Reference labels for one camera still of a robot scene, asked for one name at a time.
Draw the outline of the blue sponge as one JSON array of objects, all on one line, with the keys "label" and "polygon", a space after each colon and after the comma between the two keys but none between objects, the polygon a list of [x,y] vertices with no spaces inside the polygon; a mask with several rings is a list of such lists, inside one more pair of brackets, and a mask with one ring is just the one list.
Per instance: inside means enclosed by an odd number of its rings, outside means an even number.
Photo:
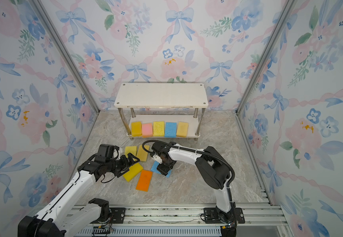
[{"label": "blue sponge", "polygon": [[[161,174],[158,170],[157,170],[157,167],[159,166],[160,164],[157,162],[157,161],[154,161],[152,167],[151,167],[151,171],[153,173],[156,173],[156,174]],[[166,178],[169,178],[170,177],[170,174],[171,174],[171,170],[168,171],[167,175],[166,175]]]},{"label": "blue sponge", "polygon": [[176,122],[166,122],[164,136],[167,138],[175,138],[177,131]]}]

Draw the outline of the tan yellow sponge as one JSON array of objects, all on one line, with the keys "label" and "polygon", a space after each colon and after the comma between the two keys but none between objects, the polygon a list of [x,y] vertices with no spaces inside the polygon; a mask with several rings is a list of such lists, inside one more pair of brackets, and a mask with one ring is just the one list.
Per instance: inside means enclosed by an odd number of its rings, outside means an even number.
[{"label": "tan yellow sponge", "polygon": [[141,162],[146,162],[148,155],[149,153],[143,149],[142,145],[139,145],[136,157],[139,158]]}]

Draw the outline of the orange sponge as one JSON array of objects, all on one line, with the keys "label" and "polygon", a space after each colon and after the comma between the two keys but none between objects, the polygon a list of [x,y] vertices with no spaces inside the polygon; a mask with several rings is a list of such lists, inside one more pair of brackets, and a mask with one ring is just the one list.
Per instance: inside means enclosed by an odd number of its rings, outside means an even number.
[{"label": "orange sponge", "polygon": [[148,192],[152,176],[153,176],[152,171],[142,170],[139,181],[136,186],[136,190]]}]

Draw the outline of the yellow porous sponge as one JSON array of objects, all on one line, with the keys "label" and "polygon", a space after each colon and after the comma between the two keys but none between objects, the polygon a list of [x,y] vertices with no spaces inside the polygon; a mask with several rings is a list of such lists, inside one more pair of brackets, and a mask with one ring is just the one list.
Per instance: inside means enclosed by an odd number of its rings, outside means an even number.
[{"label": "yellow porous sponge", "polygon": [[153,122],[153,136],[154,137],[164,137],[165,134],[165,122],[155,121]]}]

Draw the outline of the pink sponge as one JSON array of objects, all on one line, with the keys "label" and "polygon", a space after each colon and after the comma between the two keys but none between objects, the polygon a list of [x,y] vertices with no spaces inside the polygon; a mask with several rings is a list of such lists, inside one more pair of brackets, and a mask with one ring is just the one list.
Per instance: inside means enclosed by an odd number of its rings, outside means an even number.
[{"label": "pink sponge", "polygon": [[153,124],[152,123],[143,123],[142,124],[142,137],[148,138],[153,136]]}]

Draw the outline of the small tan sponge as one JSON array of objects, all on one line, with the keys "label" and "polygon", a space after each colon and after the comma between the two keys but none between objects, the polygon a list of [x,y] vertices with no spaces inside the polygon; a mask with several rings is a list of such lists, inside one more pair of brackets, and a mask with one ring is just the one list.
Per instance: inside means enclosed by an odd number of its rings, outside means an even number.
[{"label": "small tan sponge", "polygon": [[177,137],[183,137],[183,138],[187,137],[188,129],[189,129],[189,123],[188,122],[179,122],[177,125],[176,136]]}]

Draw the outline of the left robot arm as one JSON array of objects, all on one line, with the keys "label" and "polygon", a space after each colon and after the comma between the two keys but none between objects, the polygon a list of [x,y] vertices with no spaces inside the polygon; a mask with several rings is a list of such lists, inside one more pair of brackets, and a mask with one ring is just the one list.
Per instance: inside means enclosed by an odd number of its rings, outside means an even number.
[{"label": "left robot arm", "polygon": [[129,153],[120,155],[118,146],[101,144],[89,157],[65,188],[34,216],[25,216],[18,224],[19,237],[73,237],[92,222],[102,225],[112,222],[109,201],[94,198],[76,214],[69,213],[79,199],[107,173],[121,177],[140,159]]}]

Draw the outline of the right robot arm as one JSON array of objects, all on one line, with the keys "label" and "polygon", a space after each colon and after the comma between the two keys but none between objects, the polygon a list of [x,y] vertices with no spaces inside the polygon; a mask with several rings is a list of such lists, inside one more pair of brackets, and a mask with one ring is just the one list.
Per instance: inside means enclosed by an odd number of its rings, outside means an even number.
[{"label": "right robot arm", "polygon": [[235,203],[232,200],[230,184],[235,178],[232,166],[211,146],[193,149],[175,142],[150,140],[151,150],[146,151],[159,163],[157,171],[167,176],[176,164],[184,162],[194,165],[203,180],[214,190],[218,220],[225,224],[235,222]]}]

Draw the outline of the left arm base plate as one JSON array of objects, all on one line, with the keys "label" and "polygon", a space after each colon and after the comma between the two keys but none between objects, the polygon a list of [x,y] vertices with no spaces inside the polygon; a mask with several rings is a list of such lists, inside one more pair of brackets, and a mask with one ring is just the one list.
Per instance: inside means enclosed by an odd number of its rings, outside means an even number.
[{"label": "left arm base plate", "polygon": [[91,224],[123,224],[126,210],[124,207],[110,207],[103,210],[100,217]]}]

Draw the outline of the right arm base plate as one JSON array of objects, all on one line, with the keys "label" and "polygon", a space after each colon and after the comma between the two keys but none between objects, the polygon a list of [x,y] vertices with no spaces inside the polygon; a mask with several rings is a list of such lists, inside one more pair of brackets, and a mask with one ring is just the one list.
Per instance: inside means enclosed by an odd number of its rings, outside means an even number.
[{"label": "right arm base plate", "polygon": [[224,212],[218,208],[204,208],[201,219],[206,224],[225,224],[229,225],[234,222],[244,224],[245,217],[241,208],[232,208],[229,212]]}]

